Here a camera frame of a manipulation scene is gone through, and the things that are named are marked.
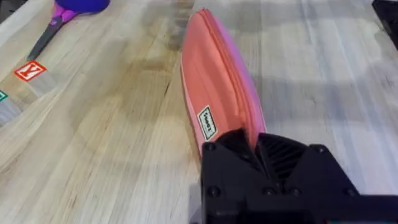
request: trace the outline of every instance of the scissors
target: scissors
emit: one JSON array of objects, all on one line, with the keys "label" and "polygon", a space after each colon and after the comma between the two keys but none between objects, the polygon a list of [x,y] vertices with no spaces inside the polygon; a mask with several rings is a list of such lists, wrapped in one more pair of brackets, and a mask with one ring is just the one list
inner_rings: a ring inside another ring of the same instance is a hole
[{"label": "scissors", "polygon": [[28,55],[28,60],[35,60],[43,51],[44,47],[51,41],[51,39],[55,36],[55,34],[62,28],[64,24],[71,21],[75,16],[79,13],[66,10],[62,6],[58,5],[56,2],[55,4],[55,12],[52,15],[52,20],[50,24],[47,26],[46,30],[37,41],[35,46],[33,47],[32,51]]}]

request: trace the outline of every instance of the pink pouch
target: pink pouch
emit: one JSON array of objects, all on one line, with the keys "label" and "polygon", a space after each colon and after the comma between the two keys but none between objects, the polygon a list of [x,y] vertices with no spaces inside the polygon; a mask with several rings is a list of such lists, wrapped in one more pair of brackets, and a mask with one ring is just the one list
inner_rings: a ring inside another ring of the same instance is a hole
[{"label": "pink pouch", "polygon": [[232,38],[208,9],[189,20],[181,71],[198,148],[244,129],[254,149],[258,134],[266,131],[261,104]]}]

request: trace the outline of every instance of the black object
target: black object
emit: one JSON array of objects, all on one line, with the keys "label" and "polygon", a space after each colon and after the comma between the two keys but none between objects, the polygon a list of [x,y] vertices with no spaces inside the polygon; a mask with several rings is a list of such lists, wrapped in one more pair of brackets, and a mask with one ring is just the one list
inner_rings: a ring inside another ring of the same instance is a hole
[{"label": "black object", "polygon": [[27,60],[29,61],[36,59],[43,51],[44,47],[49,44],[49,42],[53,39],[55,34],[62,28],[63,25],[64,23],[61,16],[53,18],[44,33],[40,36],[40,39],[34,45],[32,51],[30,51],[29,55],[27,56]]},{"label": "black object", "polygon": [[360,195],[323,145],[243,130],[202,148],[203,223],[398,222],[398,197]]},{"label": "black object", "polygon": [[398,50],[398,2],[374,0],[372,6]]}]

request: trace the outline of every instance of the wood grain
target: wood grain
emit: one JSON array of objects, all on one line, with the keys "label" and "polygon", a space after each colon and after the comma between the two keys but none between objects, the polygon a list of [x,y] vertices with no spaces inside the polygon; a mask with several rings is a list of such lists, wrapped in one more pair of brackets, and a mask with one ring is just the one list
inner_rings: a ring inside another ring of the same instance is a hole
[{"label": "wood grain", "polygon": [[200,219],[179,58],[201,7],[234,37],[271,133],[326,144],[364,194],[398,194],[398,53],[370,0],[112,0],[42,52],[56,85],[38,97],[10,74],[51,5],[0,25],[0,86],[28,99],[0,129],[2,223]]}]

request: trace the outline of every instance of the scissor blade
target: scissor blade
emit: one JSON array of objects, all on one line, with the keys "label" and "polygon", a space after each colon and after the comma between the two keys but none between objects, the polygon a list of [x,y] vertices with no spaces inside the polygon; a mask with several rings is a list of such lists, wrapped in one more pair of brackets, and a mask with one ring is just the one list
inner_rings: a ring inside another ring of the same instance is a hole
[{"label": "scissor blade", "polygon": [[46,30],[40,37],[40,39],[36,42],[32,51],[27,57],[27,60],[35,60],[40,53],[43,51],[44,47],[50,42],[50,40],[55,36],[55,34],[61,29],[63,26],[62,18],[56,17],[53,18],[49,26],[47,26]]}]

